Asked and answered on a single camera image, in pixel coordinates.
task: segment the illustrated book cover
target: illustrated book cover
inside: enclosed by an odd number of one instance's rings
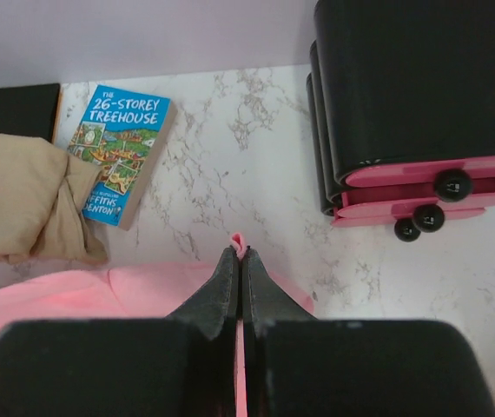
[[[68,147],[102,167],[85,218],[129,229],[175,114],[168,98],[97,87]]]

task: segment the black knob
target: black knob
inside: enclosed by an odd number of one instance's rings
[[[445,212],[436,204],[417,207],[413,212],[413,224],[425,233],[438,231],[445,224]]]
[[[394,225],[394,233],[403,242],[413,242],[421,235],[421,232],[412,222],[412,219],[400,219]]]
[[[443,202],[461,202],[473,192],[473,180],[461,169],[449,169],[437,176],[434,188]]]

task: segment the black plastic part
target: black plastic part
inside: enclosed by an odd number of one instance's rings
[[[320,0],[334,177],[495,156],[495,1]]]
[[[436,204],[417,207],[412,221],[416,228],[424,233],[438,232],[445,224],[445,212]]]
[[[315,318],[274,283],[259,254],[251,248],[242,262],[241,298],[247,414],[250,416],[273,415],[269,414],[267,403],[266,368],[261,344],[265,326],[275,321],[315,321]]]
[[[342,187],[334,180],[333,158],[331,157],[331,143],[328,139],[327,113],[325,99],[320,80],[319,55],[317,43],[313,42],[309,53],[311,60],[311,76],[313,79],[313,97],[315,100],[315,117],[320,145],[321,163],[325,176],[325,191],[328,201],[338,204],[342,201]]]
[[[0,89],[0,133],[52,142],[60,84]]]
[[[240,303],[240,262],[232,248],[222,253],[213,276],[168,316],[197,326],[210,341],[206,361],[216,386],[214,401],[219,415],[236,416],[234,362],[236,322]]]
[[[400,219],[394,224],[394,234],[403,242],[415,242],[421,231],[415,227],[412,219]]]
[[[0,416],[214,416],[211,344],[165,319],[29,321],[0,336]]]
[[[277,321],[259,340],[269,417],[495,417],[464,337],[436,321]]]
[[[315,167],[317,168],[317,188],[319,190],[320,212],[323,215],[334,215],[334,205],[328,201],[325,191],[325,176],[323,174],[323,162],[321,160],[319,131],[317,130],[317,119],[315,115],[314,86],[311,74],[307,76],[307,102],[309,104],[309,117],[311,118],[311,133],[313,138],[313,152],[315,153]]]
[[[473,192],[473,180],[461,169],[449,169],[437,176],[434,190],[443,202],[461,202]]]

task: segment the white marble surface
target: white marble surface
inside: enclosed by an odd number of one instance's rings
[[[495,208],[413,244],[392,227],[332,229],[317,207],[308,66],[106,82],[172,97],[180,114],[129,232],[95,225],[110,265],[216,262],[241,231],[268,268],[313,295],[319,317],[426,317],[472,343],[495,392]],[[95,83],[64,86],[57,145]],[[74,262],[0,264],[0,286]]]

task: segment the grey wall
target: grey wall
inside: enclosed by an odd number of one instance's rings
[[[316,0],[0,0],[0,86],[307,63]]]

